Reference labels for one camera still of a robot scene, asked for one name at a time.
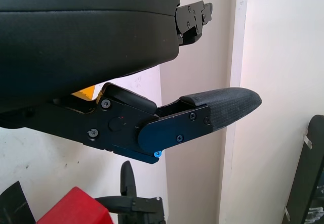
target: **screw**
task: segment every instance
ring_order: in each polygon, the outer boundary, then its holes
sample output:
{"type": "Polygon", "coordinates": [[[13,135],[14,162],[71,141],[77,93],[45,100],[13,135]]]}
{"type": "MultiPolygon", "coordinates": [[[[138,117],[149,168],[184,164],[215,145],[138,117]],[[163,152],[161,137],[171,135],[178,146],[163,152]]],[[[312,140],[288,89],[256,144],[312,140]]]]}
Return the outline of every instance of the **screw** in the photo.
{"type": "Polygon", "coordinates": [[[211,124],[211,119],[207,116],[207,117],[205,117],[205,119],[204,119],[204,123],[205,124],[211,124]]]}
{"type": "Polygon", "coordinates": [[[91,138],[97,137],[98,134],[99,134],[99,132],[98,132],[97,129],[91,129],[90,131],[88,131],[88,135],[89,135],[91,138]]]}
{"type": "Polygon", "coordinates": [[[183,141],[183,136],[182,135],[178,135],[177,136],[177,142],[182,142],[183,141]]]}
{"type": "Polygon", "coordinates": [[[104,109],[108,109],[110,107],[110,105],[111,105],[111,102],[108,99],[104,99],[101,102],[101,107],[104,109]]]}
{"type": "Polygon", "coordinates": [[[192,121],[194,121],[196,119],[196,114],[195,113],[191,113],[189,115],[189,119],[191,119],[192,121]]]}
{"type": "Polygon", "coordinates": [[[159,158],[162,155],[162,151],[155,152],[154,157],[159,158]]]}

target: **black metal bracket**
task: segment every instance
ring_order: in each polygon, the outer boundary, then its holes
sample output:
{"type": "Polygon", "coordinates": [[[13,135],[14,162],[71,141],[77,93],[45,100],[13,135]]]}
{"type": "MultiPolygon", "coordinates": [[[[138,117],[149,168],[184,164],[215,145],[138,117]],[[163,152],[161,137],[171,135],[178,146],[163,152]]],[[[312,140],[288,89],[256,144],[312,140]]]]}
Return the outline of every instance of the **black metal bracket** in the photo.
{"type": "Polygon", "coordinates": [[[212,19],[213,5],[203,1],[177,8],[176,24],[180,46],[195,43],[200,39],[203,26],[212,19]]]}
{"type": "Polygon", "coordinates": [[[153,164],[162,150],[211,133],[210,122],[204,122],[206,117],[210,117],[208,106],[195,107],[178,100],[157,108],[154,102],[107,83],[96,100],[69,95],[1,114],[0,123],[2,127],[27,127],[153,164]]]}

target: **yellow tag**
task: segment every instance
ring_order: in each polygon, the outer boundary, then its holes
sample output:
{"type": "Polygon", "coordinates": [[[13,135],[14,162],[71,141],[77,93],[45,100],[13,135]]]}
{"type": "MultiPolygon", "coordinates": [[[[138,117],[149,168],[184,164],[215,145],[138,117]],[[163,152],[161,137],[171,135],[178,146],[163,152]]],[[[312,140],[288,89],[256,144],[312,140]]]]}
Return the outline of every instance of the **yellow tag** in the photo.
{"type": "Polygon", "coordinates": [[[79,92],[73,93],[73,95],[78,98],[81,98],[81,99],[84,99],[87,101],[91,101],[94,91],[95,91],[95,86],[90,86],[90,87],[83,89],[79,92]]]}

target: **red block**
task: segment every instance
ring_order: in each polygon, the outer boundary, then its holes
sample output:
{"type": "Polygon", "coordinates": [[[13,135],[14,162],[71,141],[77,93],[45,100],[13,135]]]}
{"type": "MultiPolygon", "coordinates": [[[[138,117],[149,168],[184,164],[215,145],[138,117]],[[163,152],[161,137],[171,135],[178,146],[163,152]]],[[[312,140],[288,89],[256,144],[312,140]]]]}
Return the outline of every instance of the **red block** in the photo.
{"type": "Polygon", "coordinates": [[[67,193],[37,224],[113,224],[109,211],[78,187],[67,193]]]}

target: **black clip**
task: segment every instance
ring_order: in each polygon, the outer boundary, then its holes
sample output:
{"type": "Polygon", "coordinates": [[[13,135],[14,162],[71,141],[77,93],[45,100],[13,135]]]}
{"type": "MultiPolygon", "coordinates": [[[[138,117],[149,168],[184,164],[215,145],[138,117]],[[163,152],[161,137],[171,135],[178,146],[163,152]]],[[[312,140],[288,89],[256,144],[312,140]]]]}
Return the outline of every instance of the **black clip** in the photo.
{"type": "Polygon", "coordinates": [[[212,19],[213,4],[203,1],[177,8],[176,24],[178,43],[180,46],[198,41],[202,35],[203,26],[212,19]]]}

